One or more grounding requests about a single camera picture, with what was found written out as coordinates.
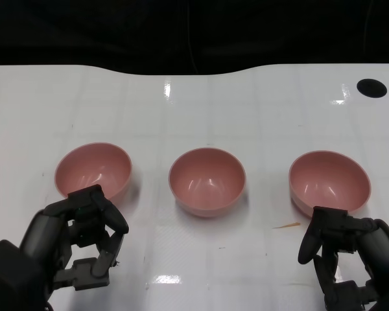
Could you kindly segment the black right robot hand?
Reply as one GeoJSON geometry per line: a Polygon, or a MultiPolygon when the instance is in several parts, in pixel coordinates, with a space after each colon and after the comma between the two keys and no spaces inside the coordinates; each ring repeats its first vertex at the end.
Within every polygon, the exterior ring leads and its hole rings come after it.
{"type": "Polygon", "coordinates": [[[327,310],[389,310],[389,226],[380,219],[354,218],[347,211],[315,207],[298,253],[314,263],[327,310]],[[337,282],[339,253],[357,252],[370,279],[337,282]]]}

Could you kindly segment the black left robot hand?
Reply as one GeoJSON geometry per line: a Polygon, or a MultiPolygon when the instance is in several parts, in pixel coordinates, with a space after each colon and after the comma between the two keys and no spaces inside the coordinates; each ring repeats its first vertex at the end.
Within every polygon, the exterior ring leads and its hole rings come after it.
{"type": "Polygon", "coordinates": [[[0,241],[0,310],[51,310],[55,290],[109,285],[129,226],[100,185],[40,210],[15,246],[0,241]]]}

